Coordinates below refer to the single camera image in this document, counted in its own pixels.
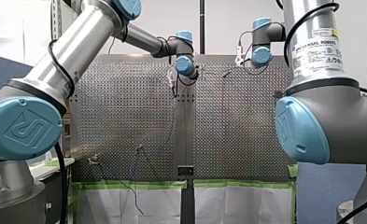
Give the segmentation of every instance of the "silver robot arm segment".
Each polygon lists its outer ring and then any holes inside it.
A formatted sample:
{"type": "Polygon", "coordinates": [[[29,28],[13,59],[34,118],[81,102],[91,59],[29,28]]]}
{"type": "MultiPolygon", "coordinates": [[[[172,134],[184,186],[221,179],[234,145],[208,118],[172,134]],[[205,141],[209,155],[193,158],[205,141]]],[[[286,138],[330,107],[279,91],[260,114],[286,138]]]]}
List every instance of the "silver robot arm segment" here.
{"type": "Polygon", "coordinates": [[[367,164],[367,96],[345,74],[332,0],[284,1],[291,84],[275,109],[296,161],[367,164]]]}
{"type": "Polygon", "coordinates": [[[47,54],[26,77],[0,90],[0,161],[29,160],[56,144],[65,99],[111,36],[157,58],[176,55],[178,73],[197,78],[191,33],[177,32],[164,40],[131,25],[141,11],[140,1],[134,2],[84,1],[82,13],[50,49],[55,59],[47,54]]]}

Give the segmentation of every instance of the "pegboard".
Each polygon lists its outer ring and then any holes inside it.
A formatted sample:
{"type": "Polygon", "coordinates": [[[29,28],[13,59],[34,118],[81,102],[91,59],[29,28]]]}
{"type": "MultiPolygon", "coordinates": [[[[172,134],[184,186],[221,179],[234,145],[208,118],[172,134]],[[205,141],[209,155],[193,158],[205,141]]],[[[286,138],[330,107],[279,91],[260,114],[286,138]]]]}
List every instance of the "pegboard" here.
{"type": "MultiPolygon", "coordinates": [[[[289,85],[281,57],[260,75],[231,63],[233,57],[207,56],[197,85],[194,135],[195,178],[264,181],[289,179],[289,157],[275,132],[278,92],[289,85]],[[220,74],[231,73],[223,78],[220,74]]],[[[262,69],[247,69],[258,74],[262,69]]]]}
{"type": "Polygon", "coordinates": [[[186,125],[193,147],[182,154],[176,152],[180,102],[167,85],[167,60],[98,57],[72,99],[72,150],[79,155],[74,180],[131,179],[133,167],[137,180],[176,180],[178,155],[193,158],[195,178],[289,179],[290,161],[274,125],[274,95],[289,85],[289,69],[275,57],[262,75],[250,76],[233,60],[195,57],[202,75],[192,95],[192,125],[186,125]],[[146,153],[135,154],[139,146],[146,153]],[[89,165],[95,153],[106,168],[89,165]]]}
{"type": "Polygon", "coordinates": [[[107,55],[92,63],[72,102],[76,181],[176,179],[176,100],[163,78],[168,66],[107,55]],[[95,153],[103,166],[89,165],[95,153]]]}

